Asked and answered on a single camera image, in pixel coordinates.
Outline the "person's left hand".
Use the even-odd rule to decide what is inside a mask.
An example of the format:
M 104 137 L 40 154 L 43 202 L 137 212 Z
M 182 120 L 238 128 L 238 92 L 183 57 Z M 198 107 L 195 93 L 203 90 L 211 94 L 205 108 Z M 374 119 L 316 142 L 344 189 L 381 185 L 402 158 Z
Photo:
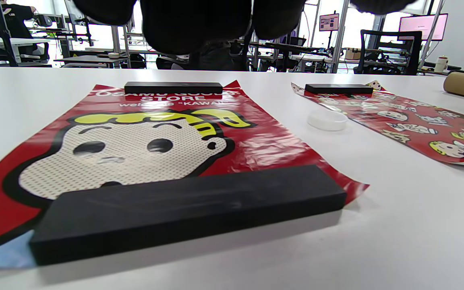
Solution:
M 306 0 L 73 0 L 81 13 L 105 25 L 131 20 L 136 2 L 147 43 L 165 54 L 186 55 L 208 41 L 233 40 L 252 27 L 259 39 L 289 34 L 298 26 Z M 351 0 L 375 15 L 404 9 L 416 0 Z

